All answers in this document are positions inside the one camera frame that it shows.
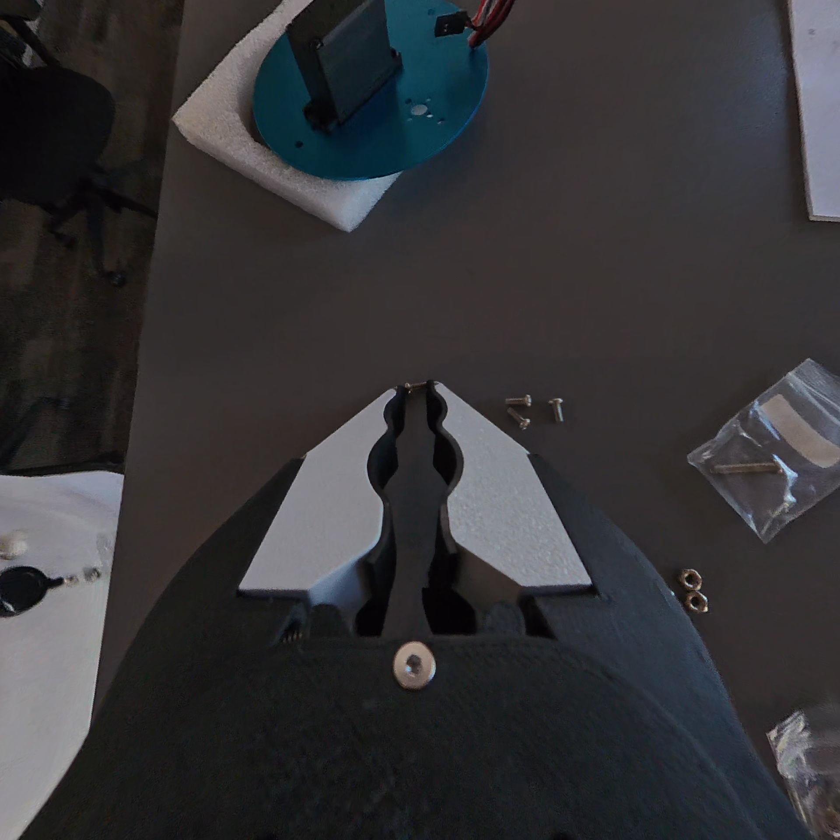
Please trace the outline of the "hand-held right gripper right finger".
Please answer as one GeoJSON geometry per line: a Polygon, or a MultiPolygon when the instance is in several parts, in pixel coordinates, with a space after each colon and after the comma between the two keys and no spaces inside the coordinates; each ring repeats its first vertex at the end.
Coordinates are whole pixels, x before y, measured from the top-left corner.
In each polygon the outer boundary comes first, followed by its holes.
{"type": "Polygon", "coordinates": [[[499,602],[589,592],[529,451],[439,382],[427,384],[426,406],[445,483],[425,586],[432,633],[474,634],[499,602]]]}

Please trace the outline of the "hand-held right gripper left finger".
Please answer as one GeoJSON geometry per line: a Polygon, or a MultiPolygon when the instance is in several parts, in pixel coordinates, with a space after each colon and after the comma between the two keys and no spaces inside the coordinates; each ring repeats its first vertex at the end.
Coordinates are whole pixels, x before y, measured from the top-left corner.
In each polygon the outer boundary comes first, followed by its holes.
{"type": "Polygon", "coordinates": [[[392,506],[407,389],[375,399],[300,462],[238,585],[339,609],[358,635],[381,635],[396,576],[392,506]]]}

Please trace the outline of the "blue round metal plate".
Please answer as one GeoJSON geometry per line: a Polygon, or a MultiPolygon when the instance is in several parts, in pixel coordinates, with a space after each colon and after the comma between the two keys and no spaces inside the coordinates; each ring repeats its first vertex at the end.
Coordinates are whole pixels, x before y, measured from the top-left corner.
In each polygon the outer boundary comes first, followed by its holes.
{"type": "Polygon", "coordinates": [[[277,36],[255,80],[252,113],[268,149],[306,174],[359,182],[398,174],[444,150],[472,120],[487,89],[487,46],[463,32],[438,38],[450,2],[386,1],[388,35],[403,69],[330,133],[305,117],[311,99],[287,35],[277,36]]]}

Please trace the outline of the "white foam block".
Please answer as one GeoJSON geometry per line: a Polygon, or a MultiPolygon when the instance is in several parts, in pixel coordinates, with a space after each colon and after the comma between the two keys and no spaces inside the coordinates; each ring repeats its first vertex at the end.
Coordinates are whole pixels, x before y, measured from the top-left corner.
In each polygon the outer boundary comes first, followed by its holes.
{"type": "Polygon", "coordinates": [[[250,132],[257,72],[270,48],[309,1],[281,2],[243,37],[172,118],[198,150],[306,213],[349,233],[399,177],[340,182],[300,171],[282,161],[250,132]]]}

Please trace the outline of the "black servo motor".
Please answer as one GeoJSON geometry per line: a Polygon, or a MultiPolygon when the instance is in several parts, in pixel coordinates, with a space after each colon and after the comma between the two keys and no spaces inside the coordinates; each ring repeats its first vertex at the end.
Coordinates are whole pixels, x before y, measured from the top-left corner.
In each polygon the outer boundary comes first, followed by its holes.
{"type": "Polygon", "coordinates": [[[325,133],[348,122],[403,68],[384,1],[312,1],[287,35],[310,95],[304,115],[325,133]]]}

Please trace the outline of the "dark grey desk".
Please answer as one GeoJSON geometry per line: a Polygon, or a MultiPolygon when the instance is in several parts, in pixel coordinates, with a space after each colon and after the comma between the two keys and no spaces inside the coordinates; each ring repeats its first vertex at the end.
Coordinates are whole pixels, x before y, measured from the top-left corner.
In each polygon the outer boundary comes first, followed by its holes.
{"type": "Polygon", "coordinates": [[[332,232],[173,129],[140,342],[116,637],[151,607],[52,838],[808,838],[756,732],[838,687],[838,501],[761,550],[685,465],[811,350],[838,364],[838,232],[806,231],[774,2],[523,2],[477,121],[332,232]],[[274,477],[401,377],[501,423],[509,386],[570,398],[530,436],[617,594],[546,597],[527,633],[276,640],[290,606],[233,573],[274,477]]]}

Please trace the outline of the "clear plastic bag white label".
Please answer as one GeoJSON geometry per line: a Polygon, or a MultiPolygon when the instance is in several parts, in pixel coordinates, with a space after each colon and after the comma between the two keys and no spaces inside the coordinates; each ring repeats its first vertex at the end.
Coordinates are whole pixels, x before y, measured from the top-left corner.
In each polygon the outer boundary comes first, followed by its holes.
{"type": "Polygon", "coordinates": [[[752,532],[769,543],[839,488],[839,380],[805,360],[687,456],[752,532]],[[779,475],[718,476],[715,464],[775,461],[779,475]]]}

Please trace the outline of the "black badge reel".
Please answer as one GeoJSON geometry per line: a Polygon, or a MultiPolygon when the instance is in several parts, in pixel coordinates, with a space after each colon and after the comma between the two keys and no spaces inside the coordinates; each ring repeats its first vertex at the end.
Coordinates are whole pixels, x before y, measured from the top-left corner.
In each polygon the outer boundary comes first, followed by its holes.
{"type": "Polygon", "coordinates": [[[95,583],[103,579],[102,567],[83,569],[78,574],[53,576],[29,565],[17,565],[1,573],[1,617],[20,616],[39,603],[47,594],[60,588],[95,583]]]}

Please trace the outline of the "clear plastic bag of parts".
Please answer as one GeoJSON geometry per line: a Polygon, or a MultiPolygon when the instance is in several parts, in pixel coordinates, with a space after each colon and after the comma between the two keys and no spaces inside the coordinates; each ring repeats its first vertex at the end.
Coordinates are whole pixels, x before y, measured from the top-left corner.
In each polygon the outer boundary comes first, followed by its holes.
{"type": "Polygon", "coordinates": [[[839,838],[839,705],[796,710],[767,734],[777,770],[815,838],[839,838]]]}

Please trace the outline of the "black office chair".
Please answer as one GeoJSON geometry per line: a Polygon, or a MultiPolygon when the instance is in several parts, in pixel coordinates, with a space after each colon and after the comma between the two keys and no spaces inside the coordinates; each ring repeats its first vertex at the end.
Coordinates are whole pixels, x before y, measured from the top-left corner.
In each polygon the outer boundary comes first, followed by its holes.
{"type": "Polygon", "coordinates": [[[61,228],[84,214],[95,275],[122,288],[125,273],[104,265],[104,212],[158,217],[114,189],[143,163],[111,170],[100,165],[115,119],[114,99],[100,82],[64,68],[49,53],[29,26],[41,11],[38,2],[2,2],[2,23],[42,65],[27,66],[2,46],[1,198],[43,211],[45,230],[67,249],[77,241],[61,228]]]}

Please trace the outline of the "white printed paper sheet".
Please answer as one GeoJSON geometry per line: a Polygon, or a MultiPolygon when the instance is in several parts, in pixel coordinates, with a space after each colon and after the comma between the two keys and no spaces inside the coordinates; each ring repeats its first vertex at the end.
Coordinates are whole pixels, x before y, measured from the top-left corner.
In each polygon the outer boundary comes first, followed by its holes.
{"type": "Polygon", "coordinates": [[[806,205],[839,221],[839,2],[789,1],[806,205]]]}

